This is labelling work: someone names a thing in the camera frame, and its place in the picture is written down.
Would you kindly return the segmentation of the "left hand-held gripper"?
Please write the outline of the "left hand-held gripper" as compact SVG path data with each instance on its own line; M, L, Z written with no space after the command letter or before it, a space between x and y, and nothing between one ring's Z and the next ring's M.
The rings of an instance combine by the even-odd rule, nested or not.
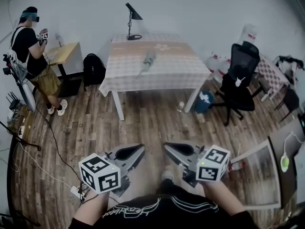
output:
M130 186L123 167L129 174L136 169L144 154L144 144L119 146L115 152L92 153L79 162L82 181L97 194L111 191L121 197Z

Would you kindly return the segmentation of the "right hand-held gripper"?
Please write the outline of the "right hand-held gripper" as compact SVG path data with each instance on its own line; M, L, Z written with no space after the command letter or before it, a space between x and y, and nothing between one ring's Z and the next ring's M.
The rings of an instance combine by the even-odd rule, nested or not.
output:
M217 145L202 151L202 147L192 141L172 141L165 142L163 147L176 165L186 168L182 179L192 187L196 187L199 181L220 181L228 168L230 151ZM191 170L188 163L193 161L195 165Z

